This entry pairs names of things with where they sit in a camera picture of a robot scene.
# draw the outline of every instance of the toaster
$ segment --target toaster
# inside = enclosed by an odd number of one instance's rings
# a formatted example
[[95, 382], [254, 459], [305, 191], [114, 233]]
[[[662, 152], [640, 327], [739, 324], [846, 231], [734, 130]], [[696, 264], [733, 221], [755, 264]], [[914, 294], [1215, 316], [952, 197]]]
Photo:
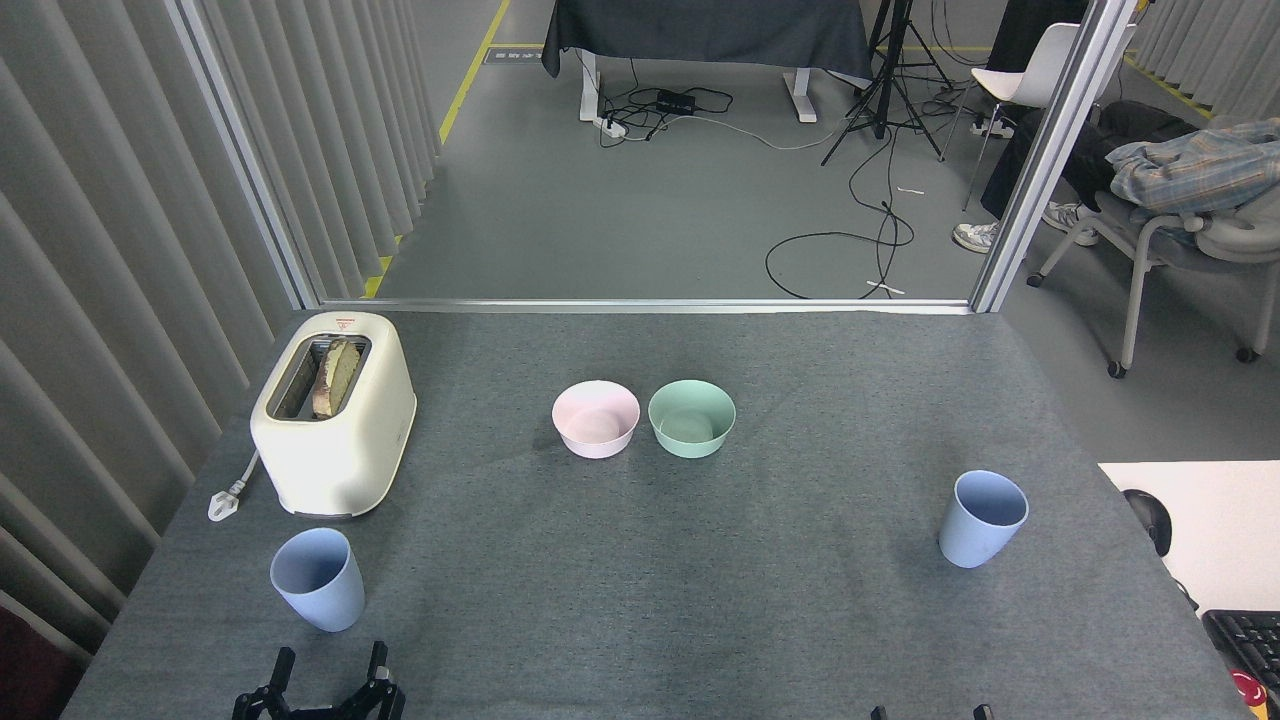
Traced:
[[[355, 346], [358, 357], [353, 373], [351, 360], [344, 361], [346, 392], [320, 419], [312, 407], [316, 379], [339, 340]], [[344, 355], [355, 356], [349, 350], [343, 347]], [[253, 405], [250, 433], [285, 510], [352, 516], [387, 497], [416, 411], [390, 320], [321, 313], [302, 323], [276, 361]]]

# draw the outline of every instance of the tripod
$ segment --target tripod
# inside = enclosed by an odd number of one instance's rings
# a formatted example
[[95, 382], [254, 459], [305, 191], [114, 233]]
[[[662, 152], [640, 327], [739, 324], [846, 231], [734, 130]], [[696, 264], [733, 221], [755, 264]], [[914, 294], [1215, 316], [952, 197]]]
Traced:
[[[844, 132], [840, 133], [840, 137], [836, 138], [836, 142], [831, 146], [831, 150], [827, 151], [827, 156], [822, 159], [820, 163], [822, 165], [826, 165], [827, 160], [831, 160], [831, 156], [836, 152], [836, 149], [840, 147], [840, 143], [845, 140], [845, 136], [865, 127], [874, 128], [873, 132], [876, 133], [876, 140], [881, 140], [884, 137], [884, 129], [888, 126], [920, 131], [924, 133], [925, 140], [929, 141], [929, 145], [933, 146], [933, 151], [937, 152], [940, 158], [942, 156], [942, 150], [940, 150], [938, 143], [933, 141], [933, 136], [929, 133], [929, 128], [924, 127], [924, 120], [920, 118], [919, 113], [916, 113], [915, 108], [911, 105], [911, 100], [906, 96], [906, 90], [902, 88], [902, 83], [899, 82], [896, 77], [893, 77], [893, 72], [899, 68], [932, 65], [938, 69], [940, 74], [942, 74], [942, 79], [943, 82], [946, 82], [947, 87], [951, 87], [951, 81], [947, 79], [946, 73], [942, 72], [942, 68], [938, 65], [938, 61], [933, 56], [933, 53], [931, 53], [928, 46], [924, 45], [924, 41], [920, 40], [920, 33], [915, 29], [915, 24], [911, 22], [913, 1], [914, 0], [881, 0], [879, 12], [876, 13], [876, 24], [872, 29], [872, 38], [873, 38], [872, 54], [876, 53], [876, 47], [879, 45], [879, 38], [877, 36], [879, 36], [881, 28], [884, 26], [884, 17], [890, 14], [890, 3], [892, 3], [890, 28], [888, 33], [886, 35], [886, 37], [888, 38], [888, 50], [883, 55], [883, 63], [881, 63], [881, 69], [878, 73], [876, 73], [876, 77], [872, 79], [870, 86], [865, 91], [863, 91], [863, 94], [858, 99], [858, 102], [849, 110], [849, 113], [845, 114], [845, 118], [849, 119], [849, 124], [845, 126]], [[915, 33], [916, 40], [920, 40], [920, 45], [924, 46], [924, 51], [929, 56], [928, 63], [904, 64], [900, 61], [902, 58], [902, 40], [906, 37], [908, 28], [910, 28], [911, 32]], [[910, 115], [910, 119], [908, 119], [906, 122], [897, 122], [888, 119], [888, 101], [891, 97], [890, 88], [896, 90], [897, 94], [902, 97], [902, 101], [906, 104], [906, 111]], [[877, 100], [877, 94], [878, 94], [878, 101], [876, 111], [872, 114], [869, 119], [861, 119], [861, 114], [870, 106], [873, 100]]]

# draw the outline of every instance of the blue cup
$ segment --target blue cup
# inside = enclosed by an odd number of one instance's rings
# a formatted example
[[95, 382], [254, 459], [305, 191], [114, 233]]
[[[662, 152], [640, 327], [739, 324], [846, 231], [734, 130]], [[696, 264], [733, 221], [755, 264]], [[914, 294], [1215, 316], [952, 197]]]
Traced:
[[271, 585], [291, 607], [326, 633], [346, 630], [365, 611], [365, 580], [347, 536], [305, 530], [271, 559]]
[[970, 470], [956, 479], [938, 547], [952, 565], [977, 568], [991, 560], [1027, 521], [1027, 495], [1009, 478]]

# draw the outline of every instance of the sneaker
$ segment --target sneaker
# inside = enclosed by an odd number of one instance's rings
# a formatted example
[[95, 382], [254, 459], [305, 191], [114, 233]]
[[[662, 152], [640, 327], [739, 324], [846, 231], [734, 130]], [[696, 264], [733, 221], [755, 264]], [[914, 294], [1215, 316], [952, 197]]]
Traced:
[[996, 120], [995, 126], [991, 124], [991, 118], [978, 118], [972, 126], [969, 126], [969, 132], [973, 135], [983, 135], [987, 132], [988, 127], [991, 127], [991, 135], [996, 137], [1004, 137], [1005, 140], [1014, 137], [1014, 124], [1005, 118]]
[[1000, 234], [1000, 220], [986, 225], [961, 223], [951, 231], [951, 240], [965, 250], [986, 255], [996, 242], [997, 234]]
[[[1044, 213], [1041, 214], [1041, 219], [1044, 220], [1044, 224], [1051, 228], [1056, 228], [1062, 232], [1071, 232], [1071, 228], [1074, 228], [1076, 223], [1092, 214], [1093, 210], [1089, 210], [1079, 202], [1050, 202], [1048, 208], [1044, 208]], [[1075, 243], [1084, 247], [1097, 245], [1097, 231], [1089, 228], [1082, 232], [1075, 237]]]

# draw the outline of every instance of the bread slice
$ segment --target bread slice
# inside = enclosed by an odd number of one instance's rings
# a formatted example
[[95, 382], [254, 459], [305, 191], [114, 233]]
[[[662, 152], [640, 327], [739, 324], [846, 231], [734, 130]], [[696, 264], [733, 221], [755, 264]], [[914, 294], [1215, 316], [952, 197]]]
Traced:
[[360, 348], [353, 343], [342, 338], [329, 343], [320, 372], [316, 373], [315, 388], [311, 391], [311, 410], [317, 420], [328, 420], [338, 414], [358, 365]]

